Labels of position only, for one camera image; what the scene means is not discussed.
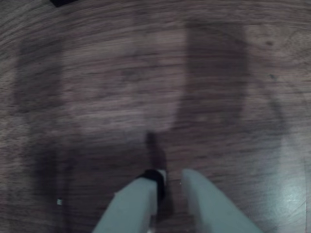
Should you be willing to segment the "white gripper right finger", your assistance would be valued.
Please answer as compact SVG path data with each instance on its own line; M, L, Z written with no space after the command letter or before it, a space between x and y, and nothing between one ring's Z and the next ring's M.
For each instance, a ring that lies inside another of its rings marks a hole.
M182 189L197 233L262 232L220 189L200 172L182 171Z

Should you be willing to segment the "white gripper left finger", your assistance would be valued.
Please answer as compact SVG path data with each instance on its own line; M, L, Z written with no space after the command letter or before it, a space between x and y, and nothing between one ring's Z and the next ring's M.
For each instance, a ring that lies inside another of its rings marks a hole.
M115 193L94 233L147 233L166 195L166 171L148 169Z

